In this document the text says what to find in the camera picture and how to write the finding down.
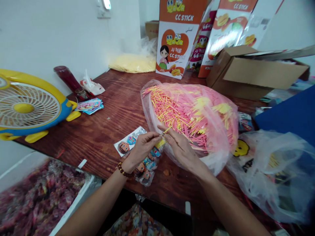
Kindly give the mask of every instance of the white wall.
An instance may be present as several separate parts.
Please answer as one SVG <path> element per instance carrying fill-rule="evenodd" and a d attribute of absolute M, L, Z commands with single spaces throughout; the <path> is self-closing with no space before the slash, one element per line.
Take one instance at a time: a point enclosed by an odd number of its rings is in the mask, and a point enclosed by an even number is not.
<path fill-rule="evenodd" d="M 95 78 L 108 70 L 111 53 L 132 51 L 140 39 L 138 0 L 111 5 L 111 19 L 98 19 L 95 0 L 1 0 L 0 68 L 35 75 L 69 95 L 55 66 L 69 67 L 77 80 L 85 69 Z M 29 152 L 0 140 L 0 173 Z"/>
<path fill-rule="evenodd" d="M 313 44 L 315 44 L 315 1 L 284 0 L 259 50 L 298 49 Z M 297 60 L 310 65 L 311 75 L 315 75 L 315 56 Z"/>
<path fill-rule="evenodd" d="M 145 37 L 145 22 L 159 20 L 160 1 L 159 0 L 139 0 L 140 32 L 141 38 Z"/>

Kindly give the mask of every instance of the smiley face bag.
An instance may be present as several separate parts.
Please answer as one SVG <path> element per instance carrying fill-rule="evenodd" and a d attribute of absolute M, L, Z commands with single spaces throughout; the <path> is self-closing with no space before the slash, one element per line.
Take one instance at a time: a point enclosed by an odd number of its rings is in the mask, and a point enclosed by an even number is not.
<path fill-rule="evenodd" d="M 239 136 L 227 168 L 243 193 L 284 223 L 308 223 L 315 196 L 315 148 L 293 133 L 259 130 Z"/>

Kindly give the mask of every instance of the wooden bracelet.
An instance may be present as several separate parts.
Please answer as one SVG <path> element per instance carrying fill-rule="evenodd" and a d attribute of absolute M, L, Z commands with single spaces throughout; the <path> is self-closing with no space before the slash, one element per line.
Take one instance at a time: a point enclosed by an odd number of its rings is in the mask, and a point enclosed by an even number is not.
<path fill-rule="evenodd" d="M 118 167 L 119 171 L 120 171 L 124 176 L 126 176 L 126 177 L 128 177 L 128 178 L 131 178 L 131 177 L 134 176 L 133 173 L 131 173 L 131 174 L 126 173 L 126 172 L 122 169 L 121 165 L 122 165 L 122 162 L 119 162 L 117 167 Z"/>

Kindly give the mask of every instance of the wooden table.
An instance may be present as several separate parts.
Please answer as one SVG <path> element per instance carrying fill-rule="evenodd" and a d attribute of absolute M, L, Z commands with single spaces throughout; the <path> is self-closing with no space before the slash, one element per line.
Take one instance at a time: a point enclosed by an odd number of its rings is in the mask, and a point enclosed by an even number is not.
<path fill-rule="evenodd" d="M 140 91 L 152 79 L 157 79 L 162 83 L 206 85 L 205 79 L 199 79 L 195 73 L 191 72 L 185 73 L 182 80 L 176 80 L 155 72 L 129 74 L 109 70 L 94 80 L 106 89 L 98 96 L 103 101 L 104 109 L 93 115 L 83 113 L 71 122 L 63 121 L 51 128 L 46 137 L 33 144 L 26 143 L 24 138 L 16 141 L 54 158 L 63 152 L 59 160 L 75 167 L 86 159 L 83 171 L 107 179 L 116 169 L 118 162 L 122 160 L 113 144 L 139 126 L 148 130 Z M 69 98 L 76 101 L 73 95 Z M 261 102 L 230 99 L 239 106 L 239 111 L 248 114 L 254 112 L 255 107 L 265 106 Z M 163 174 L 166 169 L 170 172 L 169 176 Z M 218 179 L 244 202 L 236 180 L 226 168 L 218 175 Z M 197 180 L 192 174 L 175 165 L 167 156 L 163 156 L 160 160 L 150 187 L 145 187 L 134 179 L 130 179 L 125 188 L 182 213 L 185 213 L 185 202 L 189 201 L 192 217 L 217 219 Z M 255 213 L 255 215 L 265 225 L 270 222 L 270 218 L 261 213 Z"/>

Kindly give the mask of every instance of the fan grille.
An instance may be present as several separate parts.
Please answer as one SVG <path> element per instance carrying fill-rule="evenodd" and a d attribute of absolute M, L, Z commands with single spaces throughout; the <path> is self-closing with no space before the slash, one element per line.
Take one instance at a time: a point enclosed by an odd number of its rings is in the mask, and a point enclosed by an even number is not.
<path fill-rule="evenodd" d="M 30 104 L 34 110 L 20 113 L 17 104 Z M 61 107 L 58 100 L 47 91 L 33 85 L 11 82 L 8 89 L 0 90 L 0 127 L 34 128 L 52 122 Z"/>

